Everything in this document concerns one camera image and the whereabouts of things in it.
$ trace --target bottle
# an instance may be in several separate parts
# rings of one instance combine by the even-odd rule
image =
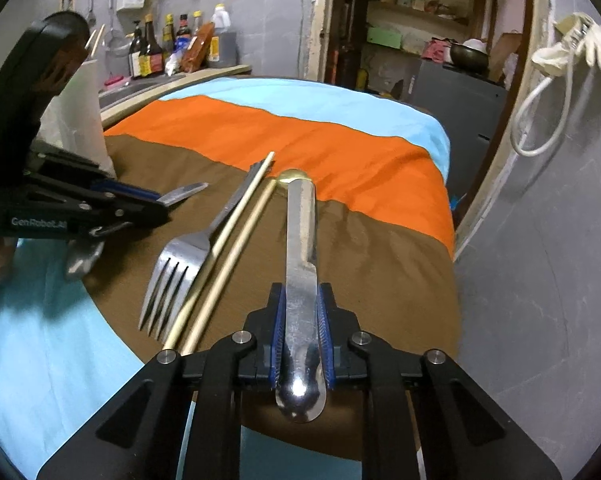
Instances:
[[[163,49],[158,44],[158,41],[156,41],[156,35],[154,34],[154,19],[151,14],[145,16],[145,40],[147,41],[147,46],[143,52],[143,75],[147,77],[164,73],[165,63],[163,61]]]
[[[181,14],[180,27],[176,31],[176,50],[184,50],[192,39],[192,31],[187,26],[187,14]]]
[[[134,39],[130,44],[130,54],[128,57],[130,63],[130,75],[132,79],[138,79],[142,77],[141,70],[141,53],[145,50],[146,41],[142,36],[142,30],[140,28],[140,21],[134,22],[136,28],[134,29]]]
[[[202,22],[202,12],[200,10],[194,10],[194,29],[192,30],[192,37],[198,36],[198,30]]]
[[[214,35],[210,41],[207,65],[210,68],[226,68],[236,65],[238,63],[236,32],[229,28],[231,21],[225,5],[218,4],[216,6],[212,22],[214,22]]]
[[[229,30],[231,22],[229,20],[229,13],[225,10],[225,4],[216,4],[212,22],[214,22],[214,32],[225,32]]]
[[[174,35],[174,15],[168,14],[165,17],[165,27],[163,27],[163,50],[165,61],[171,56],[176,47]]]

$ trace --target light blue fabric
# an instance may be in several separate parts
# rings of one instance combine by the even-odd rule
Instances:
[[[195,95],[261,108],[281,117],[343,124],[377,137],[402,137],[426,149],[447,181],[450,140],[445,130],[433,117],[396,101],[312,81],[231,77],[190,86],[161,100]]]
[[[84,285],[65,282],[65,247],[22,242],[0,287],[0,445],[29,480],[142,366]],[[242,449],[247,480],[361,477],[360,463],[249,430]]]

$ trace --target chopstick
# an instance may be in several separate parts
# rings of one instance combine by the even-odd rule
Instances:
[[[104,23],[103,23],[103,25],[101,25],[101,30],[98,31],[98,36],[96,37],[96,41],[94,42],[94,49],[92,50],[90,57],[94,57],[94,54],[96,54],[96,50],[98,49],[98,43],[100,42],[101,36],[103,36],[103,31],[104,31]]]
[[[196,301],[200,296],[200,292],[202,291],[202,288],[205,286],[207,279],[212,273],[213,266],[218,260],[218,257],[220,256],[223,247],[225,247],[225,243],[227,243],[229,235],[231,235],[231,232],[238,223],[238,218],[245,210],[249,199],[256,191],[258,184],[260,184],[260,182],[263,180],[265,173],[269,171],[269,166],[271,165],[272,160],[274,160],[274,152],[270,152],[269,155],[267,155],[267,158],[263,162],[263,166],[261,166],[260,170],[258,170],[256,177],[247,187],[243,198],[240,199],[240,202],[238,202],[238,205],[236,206],[234,211],[232,211],[232,214],[226,221],[225,226],[216,238],[216,241],[212,246],[210,254],[207,256],[207,259],[205,260],[204,264],[202,264],[202,267],[200,268],[200,271],[198,272],[198,275],[194,280],[194,285],[192,287],[187,301],[183,305],[181,311],[178,313],[178,317],[176,318],[172,329],[169,331],[169,335],[167,336],[167,340],[165,341],[165,346],[163,347],[164,349],[176,349],[178,340],[180,339],[180,336],[187,325],[189,317],[194,309],[194,305],[196,304]]]
[[[94,30],[92,30],[92,33],[89,35],[89,39],[87,40],[87,43],[85,43],[85,50],[89,49],[89,44],[92,42],[92,40],[94,39],[94,36],[96,35],[96,27],[94,28]]]
[[[209,323],[210,317],[212,317],[214,308],[218,303],[218,298],[220,298],[225,285],[227,285],[229,276],[231,275],[232,270],[234,270],[234,267],[236,267],[236,263],[245,249],[250,235],[256,227],[256,222],[261,218],[265,206],[272,197],[274,189],[276,189],[276,183],[277,181],[275,178],[270,179],[263,189],[263,192],[258,197],[258,202],[256,202],[256,205],[250,212],[247,221],[245,221],[245,225],[241,229],[238,238],[236,238],[234,245],[232,245],[229,250],[227,259],[222,263],[218,275],[212,284],[212,288],[210,288],[209,294],[194,320],[194,325],[187,336],[181,355],[191,354],[196,350],[196,347],[200,343],[200,338],[207,327],[207,323]]]

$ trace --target shelf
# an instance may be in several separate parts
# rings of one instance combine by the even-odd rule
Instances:
[[[378,43],[370,43],[370,41],[366,41],[365,44],[378,47],[381,50],[392,50],[394,52],[398,52],[399,54],[403,54],[404,56],[416,57],[417,59],[420,59],[420,55],[419,54],[413,54],[411,52],[408,52],[407,50],[403,50],[402,48],[394,48],[392,46],[381,45],[381,44],[378,44]]]
[[[413,16],[414,18],[419,18],[420,20],[426,20],[430,23],[434,23],[435,25],[439,25],[440,27],[448,27],[450,29],[456,30],[461,34],[467,34],[468,25],[463,25],[462,23],[454,22],[453,20],[447,20],[445,18],[441,18],[440,16],[436,16],[431,12],[424,12],[423,10],[412,9],[411,7],[405,7],[402,5],[396,4],[386,4],[383,2],[370,2],[370,7],[375,7],[377,9],[389,10],[391,12],[398,12],[399,14],[406,14],[408,16]]]

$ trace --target fork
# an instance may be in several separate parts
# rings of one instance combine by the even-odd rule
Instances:
[[[170,240],[164,247],[149,279],[145,293],[138,329],[141,330],[149,313],[148,335],[154,329],[154,321],[160,308],[160,317],[156,327],[156,339],[159,338],[165,324],[165,317],[170,312],[167,328],[176,320],[194,278],[200,271],[207,255],[210,253],[210,238],[224,222],[229,213],[236,207],[247,187],[256,177],[263,161],[252,164],[245,180],[229,198],[216,218],[204,231],[182,235]]]

